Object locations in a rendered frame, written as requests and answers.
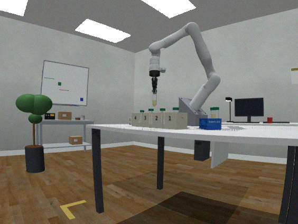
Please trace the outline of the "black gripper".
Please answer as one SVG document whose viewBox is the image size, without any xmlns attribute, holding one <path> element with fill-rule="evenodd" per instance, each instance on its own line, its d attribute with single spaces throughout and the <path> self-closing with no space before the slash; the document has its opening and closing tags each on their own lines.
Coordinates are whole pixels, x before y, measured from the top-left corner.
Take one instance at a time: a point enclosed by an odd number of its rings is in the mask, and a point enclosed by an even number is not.
<svg viewBox="0 0 298 224">
<path fill-rule="evenodd" d="M 149 73 L 149 76 L 150 77 L 153 77 L 152 78 L 152 87 L 153 87 L 153 94 L 156 93 L 156 87 L 157 87 L 157 78 L 156 77 L 159 77 L 160 76 L 160 71 L 158 70 L 151 70 L 150 73 Z"/>
</svg>

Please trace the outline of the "beige bucket adapter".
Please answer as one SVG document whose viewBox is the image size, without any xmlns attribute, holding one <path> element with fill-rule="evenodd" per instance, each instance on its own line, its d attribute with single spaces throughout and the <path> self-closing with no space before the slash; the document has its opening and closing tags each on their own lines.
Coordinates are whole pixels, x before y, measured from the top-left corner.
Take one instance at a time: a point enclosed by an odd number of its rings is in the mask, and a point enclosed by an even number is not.
<svg viewBox="0 0 298 224">
<path fill-rule="evenodd" d="M 132 126 L 141 126 L 141 113 L 132 113 Z"/>
<path fill-rule="evenodd" d="M 187 129 L 188 113 L 164 113 L 164 129 Z"/>
<path fill-rule="evenodd" d="M 141 113 L 141 127 L 151 128 L 152 113 Z"/>
<path fill-rule="evenodd" d="M 151 128 L 164 128 L 164 113 L 152 113 Z"/>
</svg>

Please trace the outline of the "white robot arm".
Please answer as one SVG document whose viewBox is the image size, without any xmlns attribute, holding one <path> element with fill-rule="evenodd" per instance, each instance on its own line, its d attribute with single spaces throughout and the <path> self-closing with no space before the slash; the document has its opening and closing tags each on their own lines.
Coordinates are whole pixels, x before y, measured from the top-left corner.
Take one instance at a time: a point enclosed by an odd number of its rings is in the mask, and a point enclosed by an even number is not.
<svg viewBox="0 0 298 224">
<path fill-rule="evenodd" d="M 197 55 L 206 71 L 208 81 L 206 84 L 202 85 L 197 94 L 191 100 L 189 105 L 195 109 L 199 110 L 209 95 L 217 88 L 220 84 L 220 77 L 215 72 L 212 65 L 212 59 L 210 52 L 202 38 L 199 26 L 195 22 L 190 22 L 185 25 L 182 29 L 177 32 L 167 36 L 166 38 L 154 42 L 149 46 L 149 51 L 152 53 L 150 57 L 150 71 L 158 70 L 161 73 L 166 71 L 165 67 L 160 68 L 160 54 L 161 48 L 167 48 L 173 45 L 175 42 L 181 38 L 190 35 L 194 41 L 195 49 Z"/>
</svg>

